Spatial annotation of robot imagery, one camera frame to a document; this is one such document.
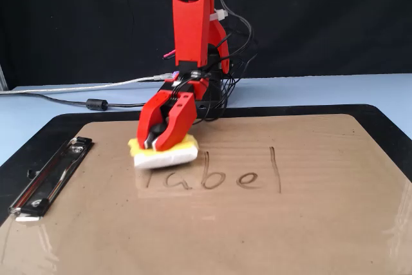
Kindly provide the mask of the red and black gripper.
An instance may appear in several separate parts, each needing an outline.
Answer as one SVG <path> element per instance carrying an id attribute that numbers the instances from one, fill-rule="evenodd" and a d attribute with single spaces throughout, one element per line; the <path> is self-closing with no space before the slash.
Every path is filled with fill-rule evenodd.
<path id="1" fill-rule="evenodd" d="M 168 100 L 176 103 L 168 113 L 169 121 L 165 131 L 159 135 L 154 143 L 156 151 L 167 151 L 179 144 L 195 121 L 195 100 L 203 98 L 209 80 L 196 77 L 175 77 L 164 80 L 164 84 L 158 92 L 149 99 L 140 112 L 136 137 L 142 149 L 151 148 L 151 142 L 147 142 L 150 129 L 164 123 L 161 107 Z"/>

